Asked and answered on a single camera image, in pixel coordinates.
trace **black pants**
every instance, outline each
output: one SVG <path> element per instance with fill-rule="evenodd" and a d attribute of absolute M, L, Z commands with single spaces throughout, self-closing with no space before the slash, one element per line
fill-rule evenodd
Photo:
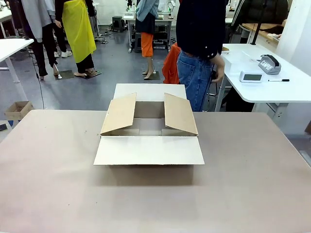
<path fill-rule="evenodd" d="M 67 48 L 66 48 L 66 43 L 65 43 L 65 36 L 64 36 L 64 31 L 63 31 L 63 28 L 59 28 L 55 23 L 53 24 L 53 29 L 54 29 L 54 32 L 55 32 L 55 36 L 56 36 L 56 39 L 57 39 L 57 43 L 58 43 L 58 46 L 59 46 L 59 49 L 62 51 L 62 52 L 66 52 L 67 51 Z"/>
<path fill-rule="evenodd" d="M 34 39 L 34 43 L 32 43 L 32 49 L 34 51 L 35 59 L 37 60 L 37 64 L 39 68 L 39 75 L 46 76 L 48 75 L 48 73 L 45 69 L 43 45 L 47 52 L 50 66 L 53 67 L 54 64 L 57 64 L 56 58 L 54 57 L 54 48 L 56 44 L 55 44 L 55 40 L 53 36 L 52 23 L 42 28 L 42 42 L 41 43 L 37 42 L 34 35 L 30 35 L 29 37 Z"/>
<path fill-rule="evenodd" d="M 89 54 L 82 62 L 77 63 L 77 67 L 80 74 L 85 73 L 86 69 L 94 68 L 92 55 Z"/>

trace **digital scale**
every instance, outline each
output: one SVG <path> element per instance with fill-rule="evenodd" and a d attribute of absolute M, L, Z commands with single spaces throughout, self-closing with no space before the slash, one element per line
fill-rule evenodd
<path fill-rule="evenodd" d="M 263 72 L 242 70 L 240 73 L 240 81 L 242 83 L 261 83 L 263 75 Z"/>

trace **pen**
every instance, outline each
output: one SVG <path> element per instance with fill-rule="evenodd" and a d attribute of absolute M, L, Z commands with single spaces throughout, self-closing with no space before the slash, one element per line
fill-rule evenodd
<path fill-rule="evenodd" d="M 279 79 L 279 80 L 268 80 L 269 82 L 289 82 L 289 79 Z"/>

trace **white sneaker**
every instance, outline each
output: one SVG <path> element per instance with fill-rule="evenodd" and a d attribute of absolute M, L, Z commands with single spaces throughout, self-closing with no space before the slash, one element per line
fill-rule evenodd
<path fill-rule="evenodd" d="M 54 57 L 59 57 L 59 53 L 58 52 L 54 52 Z"/>
<path fill-rule="evenodd" d="M 62 52 L 62 57 L 63 58 L 70 57 L 71 55 L 72 55 L 71 51 Z"/>

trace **orange skirt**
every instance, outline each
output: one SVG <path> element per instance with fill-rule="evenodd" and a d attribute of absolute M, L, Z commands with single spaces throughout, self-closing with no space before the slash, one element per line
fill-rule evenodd
<path fill-rule="evenodd" d="M 152 57 L 154 52 L 152 48 L 153 34 L 141 33 L 141 50 L 143 57 Z"/>

